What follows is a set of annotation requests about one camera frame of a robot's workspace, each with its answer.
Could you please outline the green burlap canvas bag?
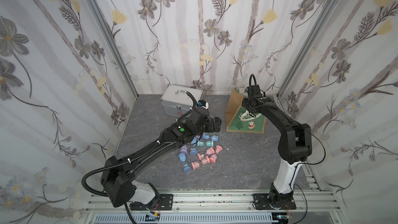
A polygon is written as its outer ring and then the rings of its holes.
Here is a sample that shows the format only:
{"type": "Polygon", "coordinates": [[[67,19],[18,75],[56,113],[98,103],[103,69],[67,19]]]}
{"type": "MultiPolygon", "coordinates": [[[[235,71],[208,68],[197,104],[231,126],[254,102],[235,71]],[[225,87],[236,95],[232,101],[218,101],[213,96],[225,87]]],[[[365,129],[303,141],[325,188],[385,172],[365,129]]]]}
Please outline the green burlap canvas bag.
{"type": "Polygon", "coordinates": [[[246,89],[232,90],[226,109],[226,131],[263,134],[266,118],[260,113],[250,113],[242,107],[248,96],[246,89]]]}

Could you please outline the pink hourglass small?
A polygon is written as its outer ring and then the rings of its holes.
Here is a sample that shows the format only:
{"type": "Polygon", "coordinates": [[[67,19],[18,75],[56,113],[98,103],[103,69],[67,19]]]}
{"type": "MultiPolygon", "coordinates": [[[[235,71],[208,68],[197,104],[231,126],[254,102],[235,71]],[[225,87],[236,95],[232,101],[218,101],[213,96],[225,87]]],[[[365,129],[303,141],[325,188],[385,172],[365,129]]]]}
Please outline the pink hourglass small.
{"type": "Polygon", "coordinates": [[[223,148],[220,145],[217,145],[215,148],[210,147],[209,149],[206,150],[207,155],[213,155],[213,154],[218,154],[223,150],[223,148]]]}

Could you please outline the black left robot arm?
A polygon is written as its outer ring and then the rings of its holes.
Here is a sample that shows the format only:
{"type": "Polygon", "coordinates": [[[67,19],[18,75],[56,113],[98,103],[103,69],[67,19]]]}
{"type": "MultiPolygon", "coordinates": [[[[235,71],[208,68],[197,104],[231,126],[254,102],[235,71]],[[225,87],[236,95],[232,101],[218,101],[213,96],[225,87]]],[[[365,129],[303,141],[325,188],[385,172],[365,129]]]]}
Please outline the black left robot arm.
{"type": "Polygon", "coordinates": [[[94,195],[108,197],[113,207],[124,206],[128,212],[128,202],[150,211],[159,207],[161,197],[155,186],[136,181],[141,170],[164,154],[190,144],[198,135],[221,129],[221,119],[209,113],[206,101],[197,101],[189,91],[184,93],[193,102],[187,113],[139,151],[120,159],[112,156],[104,167],[88,172],[81,179],[83,188],[94,195]]]}

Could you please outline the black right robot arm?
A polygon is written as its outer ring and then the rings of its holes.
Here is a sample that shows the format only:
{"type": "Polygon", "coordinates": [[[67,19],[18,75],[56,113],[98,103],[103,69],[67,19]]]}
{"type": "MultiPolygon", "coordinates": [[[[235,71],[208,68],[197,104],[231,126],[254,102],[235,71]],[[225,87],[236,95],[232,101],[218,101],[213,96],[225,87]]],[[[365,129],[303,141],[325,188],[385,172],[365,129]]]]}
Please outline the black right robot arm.
{"type": "Polygon", "coordinates": [[[318,139],[312,134],[310,126],[297,122],[281,110],[276,102],[260,89],[254,74],[250,75],[247,93],[248,96],[243,99],[241,106],[250,115],[255,113],[263,115],[280,132],[278,153],[281,163],[277,177],[271,184],[268,194],[254,195],[253,206],[257,210],[296,209],[293,194],[299,187],[295,183],[298,171],[303,165],[314,166],[324,162],[326,149],[322,148],[321,161],[307,162],[308,157],[313,153],[312,140],[318,139]]]}

